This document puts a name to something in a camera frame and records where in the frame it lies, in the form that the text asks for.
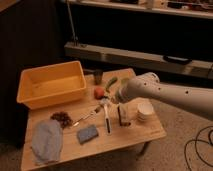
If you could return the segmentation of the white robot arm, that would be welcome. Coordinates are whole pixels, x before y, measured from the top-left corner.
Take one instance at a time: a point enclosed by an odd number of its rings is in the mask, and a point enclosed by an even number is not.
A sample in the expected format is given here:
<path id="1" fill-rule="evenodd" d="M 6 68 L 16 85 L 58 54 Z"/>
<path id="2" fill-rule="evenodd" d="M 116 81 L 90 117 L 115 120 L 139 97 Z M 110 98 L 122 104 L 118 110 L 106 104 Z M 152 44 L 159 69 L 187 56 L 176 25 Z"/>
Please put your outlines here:
<path id="1" fill-rule="evenodd" d="M 213 89 L 165 84 L 148 72 L 129 79 L 114 95 L 118 103 L 139 97 L 156 99 L 213 121 Z"/>

